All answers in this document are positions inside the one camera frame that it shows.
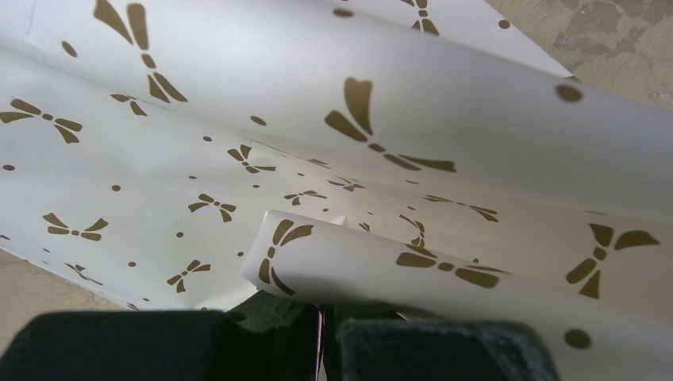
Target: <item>white wrapping paper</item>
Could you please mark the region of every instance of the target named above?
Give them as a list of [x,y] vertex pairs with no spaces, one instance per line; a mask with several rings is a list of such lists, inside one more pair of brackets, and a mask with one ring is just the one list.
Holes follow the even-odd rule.
[[642,345],[633,372],[670,354],[643,344],[673,321],[670,114],[561,79],[481,2],[3,5],[5,250],[130,309],[228,309],[281,210],[525,279],[501,287],[524,312],[626,327],[585,328]]
[[298,301],[521,321],[542,336],[562,379],[666,379],[673,371],[670,327],[497,268],[296,214],[264,218],[242,275]]

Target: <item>dragonfly print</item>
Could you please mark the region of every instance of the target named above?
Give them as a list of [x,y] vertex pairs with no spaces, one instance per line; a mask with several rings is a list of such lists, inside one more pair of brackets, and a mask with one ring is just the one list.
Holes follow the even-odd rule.
[[87,282],[93,282],[93,283],[96,283],[96,284],[98,284],[99,286],[102,286],[102,285],[103,285],[103,283],[100,283],[98,280],[94,280],[94,279],[89,278],[88,276],[82,274],[82,271],[86,270],[85,267],[82,267],[82,266],[80,266],[80,265],[78,265],[78,264],[75,264],[75,265],[72,265],[72,264],[65,264],[65,265],[68,266],[72,271],[76,272],[77,275],[79,275],[79,278],[82,278],[82,279],[86,280]]
[[327,164],[327,163],[324,162],[324,161],[318,160],[318,159],[306,159],[306,161],[308,161],[308,162],[311,163],[311,164],[315,164],[315,165],[317,165],[318,167],[323,167],[324,169],[331,169],[331,168],[329,167],[329,164]]
[[229,205],[229,204],[223,204],[219,201],[215,201],[214,198],[210,197],[207,194],[201,193],[198,196],[198,199],[201,200],[200,202],[195,202],[193,204],[190,204],[187,208],[189,208],[190,212],[193,213],[199,209],[201,209],[204,206],[215,206],[219,211],[220,214],[222,215],[222,222],[226,223],[232,220],[231,214],[233,213],[234,210],[236,210],[236,207],[234,205]]
[[344,97],[346,99],[346,107],[350,112],[353,120],[360,127],[357,129],[340,111],[333,110],[325,118],[325,123],[343,133],[351,139],[363,143],[368,143],[368,147],[377,153],[383,155],[384,158],[391,163],[397,164],[399,167],[411,170],[420,171],[421,167],[430,167],[442,171],[455,172],[456,168],[451,161],[442,160],[427,160],[419,159],[417,157],[394,155],[388,153],[386,149],[374,142],[370,141],[370,137],[374,135],[371,129],[369,120],[369,106],[371,100],[371,89],[373,84],[371,81],[358,81],[353,77],[346,79],[344,83]]
[[400,218],[404,221],[409,222],[411,225],[413,225],[414,228],[418,230],[418,237],[412,239],[411,244],[414,246],[418,246],[419,248],[425,247],[425,226],[420,221],[413,221],[411,218],[403,216],[401,214]]
[[317,197],[317,198],[327,198],[327,196],[323,196],[322,194],[318,194],[315,190],[307,190],[302,193],[297,193],[297,194],[288,194],[286,196],[283,196],[286,200],[292,200],[292,206],[299,206],[301,205],[301,201],[299,199],[302,196],[310,196],[310,197]]
[[484,219],[486,219],[486,221],[500,222],[495,217],[495,215],[498,214],[498,212],[496,212],[495,210],[482,208],[481,206],[467,205],[467,204],[463,204],[462,202],[455,202],[455,201],[449,200],[448,198],[437,197],[437,196],[433,196],[431,194],[427,194],[423,199],[428,200],[430,202],[446,202],[446,203],[455,203],[456,205],[460,205],[460,206],[466,206],[466,207],[470,208],[471,210],[474,210],[475,212],[479,213],[482,217],[484,217]]
[[[589,224],[591,232],[594,234],[594,239],[598,246],[594,248],[593,258],[587,258],[578,264],[575,268],[566,274],[566,280],[570,284],[576,284],[583,281],[586,277],[591,277],[584,283],[579,293],[590,298],[600,298],[599,286],[601,280],[601,270],[597,270],[598,262],[607,258],[608,252],[606,249],[610,248],[613,243],[614,229],[609,226]],[[659,244],[650,233],[643,230],[631,230],[622,233],[612,245],[614,251],[620,251],[624,248],[632,248],[636,246],[649,246]]]
[[2,121],[2,123],[7,124],[12,121],[18,121],[20,119],[26,119],[29,117],[41,117],[50,123],[53,121],[54,127],[56,127],[58,132],[63,137],[63,140],[65,140],[67,144],[79,143],[79,139],[74,134],[82,131],[82,125],[79,123],[75,123],[60,117],[54,119],[53,115],[43,114],[42,110],[20,99],[13,99],[12,102],[10,102],[10,106],[21,112],[6,111],[4,113],[0,113],[0,121]]
[[421,30],[425,33],[429,33],[435,36],[439,36],[440,33],[437,31],[435,24],[428,18],[428,0],[402,0],[413,7],[418,7],[418,16],[421,18],[413,23],[411,29]]
[[101,240],[101,235],[99,233],[93,233],[93,232],[97,232],[108,225],[107,221],[105,221],[102,218],[99,218],[98,221],[96,221],[93,225],[84,229],[83,232],[80,232],[79,230],[70,229],[70,227],[68,225],[65,225],[54,213],[42,216],[42,218],[46,222],[53,225],[47,228],[47,232],[51,234],[59,234],[59,235],[70,234],[72,236],[80,236],[85,240],[97,241],[97,242]]
[[142,108],[140,108],[140,105],[138,105],[136,99],[131,95],[111,94],[110,97],[112,97],[115,101],[121,103],[131,101],[129,103],[129,105],[131,106],[131,111],[133,111],[133,113],[139,117],[147,117],[147,114],[144,112]]
[[418,246],[411,244],[407,244],[406,247],[413,252],[403,252],[400,254],[396,262],[399,266],[431,268],[436,265],[437,269],[446,272],[456,269],[454,274],[456,274],[458,278],[484,288],[493,288],[497,286],[500,281],[499,277],[491,273],[507,274],[506,271],[486,266],[467,265],[465,267],[456,268],[456,265],[454,264],[439,262],[436,255],[424,248],[419,248]]
[[271,240],[273,245],[269,247],[267,251],[267,258],[264,258],[262,261],[259,273],[259,277],[262,282],[271,284],[271,281],[273,281],[273,283],[282,292],[288,294],[289,296],[294,295],[294,290],[289,288],[285,283],[283,283],[283,281],[280,280],[278,274],[276,274],[275,269],[273,268],[271,260],[274,258],[278,248],[281,248],[285,244],[297,240],[298,238],[310,236],[313,232],[313,225],[301,225],[290,230],[292,226],[294,226],[294,222],[287,219],[278,223]]
[[126,28],[119,13],[107,0],[96,0],[94,17],[119,33],[129,44],[137,45],[140,49],[140,58],[152,72],[151,75],[148,75],[149,94],[166,103],[171,102],[167,94],[178,102],[187,102],[187,98],[175,89],[166,77],[155,70],[156,63],[148,53],[149,35],[145,18],[145,7],[139,3],[129,4],[126,7],[126,15],[129,18],[131,33],[129,33],[129,29]]
[[250,173],[260,173],[260,171],[275,171],[275,167],[258,167],[256,165],[251,165],[248,162],[248,155],[250,155],[251,150],[252,148],[241,144],[240,151],[232,148],[228,150],[227,153],[236,161],[240,162],[243,167],[245,167],[245,170]]
[[181,271],[176,276],[171,277],[169,280],[166,281],[166,283],[168,283],[171,286],[177,283],[177,285],[175,285],[175,291],[178,294],[183,293],[187,290],[185,289],[185,278],[191,273],[200,271],[210,271],[210,265],[201,264],[200,260],[192,260],[191,263],[187,266],[186,270]]
[[327,182],[332,184],[332,185],[336,185],[337,187],[342,187],[349,192],[353,192],[355,189],[364,189],[364,187],[362,185],[358,184],[358,181],[355,180],[355,179],[351,179],[352,180],[351,181],[351,180],[347,180],[347,179],[344,179],[343,177],[339,177],[339,176],[337,176],[337,178],[341,179],[343,182],[338,183],[336,181],[331,181],[331,180],[327,180]]

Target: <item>floor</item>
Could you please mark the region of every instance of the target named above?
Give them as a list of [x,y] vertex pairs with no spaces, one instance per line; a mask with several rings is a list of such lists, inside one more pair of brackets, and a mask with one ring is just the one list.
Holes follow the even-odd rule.
[[[486,0],[583,83],[673,110],[671,0]],[[0,352],[31,318],[120,307],[0,250]]]

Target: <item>black holder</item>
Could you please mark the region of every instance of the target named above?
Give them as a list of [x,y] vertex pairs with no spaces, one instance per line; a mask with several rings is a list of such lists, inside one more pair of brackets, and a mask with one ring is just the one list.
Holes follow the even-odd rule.
[[0,359],[0,380],[308,381],[321,349],[329,381],[559,379],[525,325],[405,321],[387,306],[319,313],[261,291],[227,313],[41,315]]

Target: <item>curled paper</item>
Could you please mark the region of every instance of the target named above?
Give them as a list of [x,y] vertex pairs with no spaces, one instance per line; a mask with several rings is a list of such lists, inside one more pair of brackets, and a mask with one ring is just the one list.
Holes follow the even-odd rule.
[[488,264],[296,214],[268,212],[241,274],[303,302],[383,302],[456,320],[524,322],[542,336],[562,379],[656,380],[673,371],[667,326]]

